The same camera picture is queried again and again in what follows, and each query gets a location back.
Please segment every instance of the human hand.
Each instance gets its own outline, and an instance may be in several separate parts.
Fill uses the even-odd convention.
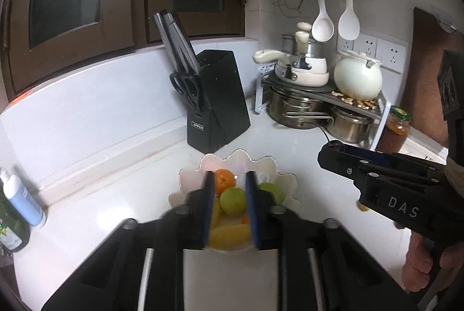
[[[448,247],[443,251],[440,258],[440,266],[452,269],[452,272],[441,287],[441,290],[446,289],[453,283],[463,263],[464,242],[458,243],[453,247]],[[402,277],[406,289],[418,292],[425,288],[430,281],[428,273],[431,271],[432,265],[433,260],[430,253],[424,248],[423,237],[413,232],[409,241],[409,250],[406,254],[406,263],[403,266]]]

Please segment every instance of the green jar lid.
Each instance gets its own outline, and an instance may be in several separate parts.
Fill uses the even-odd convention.
[[[391,106],[390,113],[394,114],[400,120],[411,121],[411,115],[400,107]]]

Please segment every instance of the petal-shaped bowl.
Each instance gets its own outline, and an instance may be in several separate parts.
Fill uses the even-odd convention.
[[[237,179],[236,187],[245,189],[245,174],[255,171],[258,184],[274,183],[285,194],[283,205],[289,209],[297,210],[300,202],[293,198],[296,189],[296,176],[293,174],[280,174],[277,172],[277,164],[272,157],[263,157],[257,161],[250,158],[246,151],[235,150],[227,159],[221,159],[214,154],[206,154],[197,169],[183,168],[179,174],[180,191],[171,193],[169,204],[171,207],[185,203],[190,191],[201,188],[206,171],[216,171],[225,168],[233,172]],[[244,249],[236,249],[221,252],[242,252]]]

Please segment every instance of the jar of sauce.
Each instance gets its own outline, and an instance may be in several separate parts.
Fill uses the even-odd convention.
[[[398,153],[409,136],[411,116],[400,107],[391,106],[376,151]]]

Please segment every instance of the bottle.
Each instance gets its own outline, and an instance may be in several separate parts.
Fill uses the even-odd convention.
[[[406,111],[400,107],[391,106],[385,128],[375,150],[387,154],[399,152],[409,136],[410,121],[411,116]]]
[[[29,243],[30,236],[27,222],[0,192],[0,243],[10,251],[18,252]]]
[[[33,199],[25,185],[16,175],[11,175],[5,168],[0,171],[3,181],[3,193],[8,201],[35,228],[45,225],[45,213],[36,200]]]

